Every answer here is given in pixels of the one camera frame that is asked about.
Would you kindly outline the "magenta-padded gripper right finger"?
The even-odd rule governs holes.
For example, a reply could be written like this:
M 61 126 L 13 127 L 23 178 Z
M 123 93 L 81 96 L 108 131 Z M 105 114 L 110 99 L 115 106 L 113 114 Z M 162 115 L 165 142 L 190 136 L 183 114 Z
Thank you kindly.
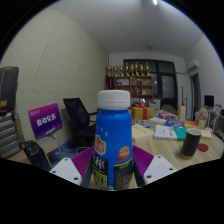
M 162 155 L 153 156 L 134 146 L 134 174 L 138 187 L 143 187 L 177 171 Z

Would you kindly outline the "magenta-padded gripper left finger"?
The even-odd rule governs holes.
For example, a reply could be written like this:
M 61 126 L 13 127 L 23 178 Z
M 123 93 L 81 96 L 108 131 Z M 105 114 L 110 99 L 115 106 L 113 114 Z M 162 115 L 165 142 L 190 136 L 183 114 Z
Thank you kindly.
M 50 170 L 50 173 L 78 186 L 88 188 L 92 175 L 93 152 L 94 148 L 90 147 L 73 158 L 63 158 Z

